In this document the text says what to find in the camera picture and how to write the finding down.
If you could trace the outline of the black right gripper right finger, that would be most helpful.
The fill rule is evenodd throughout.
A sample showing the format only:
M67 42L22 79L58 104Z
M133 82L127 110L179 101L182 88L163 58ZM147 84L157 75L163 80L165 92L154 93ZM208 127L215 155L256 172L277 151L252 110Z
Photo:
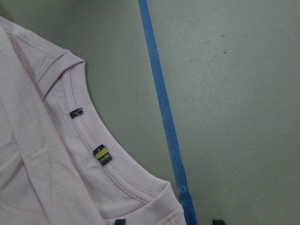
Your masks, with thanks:
M225 225L225 221L222 219L214 219L212 220L212 225Z

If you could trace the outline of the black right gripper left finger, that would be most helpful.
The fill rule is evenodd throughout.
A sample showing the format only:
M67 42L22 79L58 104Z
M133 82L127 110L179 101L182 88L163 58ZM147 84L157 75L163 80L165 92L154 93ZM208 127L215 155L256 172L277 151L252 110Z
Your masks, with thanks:
M114 225L126 225L126 219L116 219Z

